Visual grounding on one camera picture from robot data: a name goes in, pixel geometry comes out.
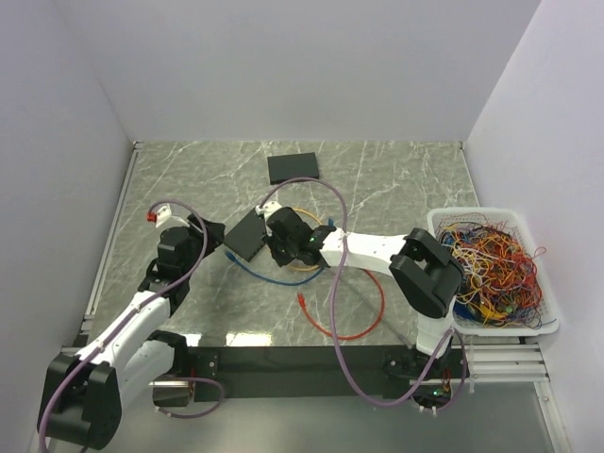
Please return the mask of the black TP-Link network switch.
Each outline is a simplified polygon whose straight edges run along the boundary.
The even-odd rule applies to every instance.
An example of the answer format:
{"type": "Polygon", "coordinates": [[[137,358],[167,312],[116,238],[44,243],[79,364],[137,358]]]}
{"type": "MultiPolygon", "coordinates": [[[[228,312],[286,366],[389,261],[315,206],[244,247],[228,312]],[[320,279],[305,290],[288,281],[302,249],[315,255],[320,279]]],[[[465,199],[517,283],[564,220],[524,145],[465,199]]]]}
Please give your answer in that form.
{"type": "Polygon", "coordinates": [[[224,245],[241,259],[251,261],[265,246],[265,236],[264,220],[252,208],[227,233],[224,245]]]}

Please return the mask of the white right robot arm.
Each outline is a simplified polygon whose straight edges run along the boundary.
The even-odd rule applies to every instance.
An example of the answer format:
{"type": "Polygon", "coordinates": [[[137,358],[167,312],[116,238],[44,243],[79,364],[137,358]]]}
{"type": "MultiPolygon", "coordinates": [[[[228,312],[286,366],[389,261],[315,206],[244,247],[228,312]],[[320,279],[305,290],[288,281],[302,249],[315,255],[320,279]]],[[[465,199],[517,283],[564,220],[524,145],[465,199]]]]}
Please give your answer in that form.
{"type": "Polygon", "coordinates": [[[335,226],[310,227],[294,209],[278,202],[255,208],[265,223],[273,260],[285,266],[298,260],[308,266],[351,268],[392,277],[417,312],[415,365],[427,377],[448,365],[447,344],[452,328],[452,304],[461,288],[463,270],[426,230],[407,235],[379,236],[346,232],[335,226]]]}

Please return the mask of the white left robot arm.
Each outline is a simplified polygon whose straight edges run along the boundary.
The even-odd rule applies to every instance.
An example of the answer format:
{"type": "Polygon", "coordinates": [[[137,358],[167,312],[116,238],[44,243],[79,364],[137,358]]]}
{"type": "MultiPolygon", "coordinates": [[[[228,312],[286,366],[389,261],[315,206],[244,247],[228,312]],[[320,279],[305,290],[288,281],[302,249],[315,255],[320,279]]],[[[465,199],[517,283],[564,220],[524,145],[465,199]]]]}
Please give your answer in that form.
{"type": "Polygon", "coordinates": [[[186,338],[160,326],[184,301],[201,260],[223,243],[225,229],[193,214],[164,229],[125,310],[74,355],[60,353],[50,362],[37,425],[41,451],[49,438],[100,450],[149,383],[161,376],[193,380],[186,338]]]}

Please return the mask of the white plastic basket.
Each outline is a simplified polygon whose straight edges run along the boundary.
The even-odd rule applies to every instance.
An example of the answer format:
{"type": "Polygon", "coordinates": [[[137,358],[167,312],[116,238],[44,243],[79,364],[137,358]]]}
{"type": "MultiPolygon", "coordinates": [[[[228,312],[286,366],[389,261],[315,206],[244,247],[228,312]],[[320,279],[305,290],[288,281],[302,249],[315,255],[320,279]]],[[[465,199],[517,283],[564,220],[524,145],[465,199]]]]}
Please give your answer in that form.
{"type": "Polygon", "coordinates": [[[561,318],[543,269],[546,249],[524,219],[500,208],[440,208],[428,230],[464,271],[453,325],[464,335],[535,337],[556,332],[561,318]]]}

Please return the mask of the black Mercury network switch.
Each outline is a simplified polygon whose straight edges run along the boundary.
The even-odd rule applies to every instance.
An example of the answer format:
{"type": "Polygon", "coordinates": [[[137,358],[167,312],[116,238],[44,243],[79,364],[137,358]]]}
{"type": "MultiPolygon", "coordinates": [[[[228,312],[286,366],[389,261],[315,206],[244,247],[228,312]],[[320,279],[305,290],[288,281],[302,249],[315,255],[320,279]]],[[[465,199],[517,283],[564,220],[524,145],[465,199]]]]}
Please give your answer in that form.
{"type": "Polygon", "coordinates": [[[318,161],[314,153],[301,153],[267,158],[269,182],[280,184],[297,177],[320,177],[318,161]]]}

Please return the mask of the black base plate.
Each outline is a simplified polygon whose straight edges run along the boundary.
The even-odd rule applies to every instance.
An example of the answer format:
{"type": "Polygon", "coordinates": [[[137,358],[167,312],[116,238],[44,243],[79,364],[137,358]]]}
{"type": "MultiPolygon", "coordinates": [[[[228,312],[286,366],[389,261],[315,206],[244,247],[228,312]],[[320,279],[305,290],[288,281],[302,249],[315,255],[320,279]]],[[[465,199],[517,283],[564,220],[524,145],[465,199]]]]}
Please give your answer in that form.
{"type": "Polygon", "coordinates": [[[379,407],[408,400],[437,410],[464,383],[469,366],[460,348],[432,361],[404,345],[198,346],[176,355],[165,380],[200,378],[193,400],[361,396],[379,407]]]}

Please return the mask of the aluminium rail frame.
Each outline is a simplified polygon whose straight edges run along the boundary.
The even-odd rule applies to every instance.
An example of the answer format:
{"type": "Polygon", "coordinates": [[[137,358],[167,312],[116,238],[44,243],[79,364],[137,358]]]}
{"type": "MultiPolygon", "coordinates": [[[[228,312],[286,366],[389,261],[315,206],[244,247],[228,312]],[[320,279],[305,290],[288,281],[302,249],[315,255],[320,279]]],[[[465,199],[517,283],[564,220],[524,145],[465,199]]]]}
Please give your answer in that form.
{"type": "Polygon", "coordinates": [[[103,331],[49,364],[38,431],[105,448],[126,407],[157,378],[217,409],[226,398],[355,394],[437,414],[477,373],[454,307],[470,282],[463,238],[431,224],[440,201],[478,210],[461,145],[412,142],[145,143],[127,181],[110,285],[127,303],[103,331]],[[383,281],[384,311],[416,326],[401,345],[277,339],[310,285],[344,321],[342,275],[383,281]]]}

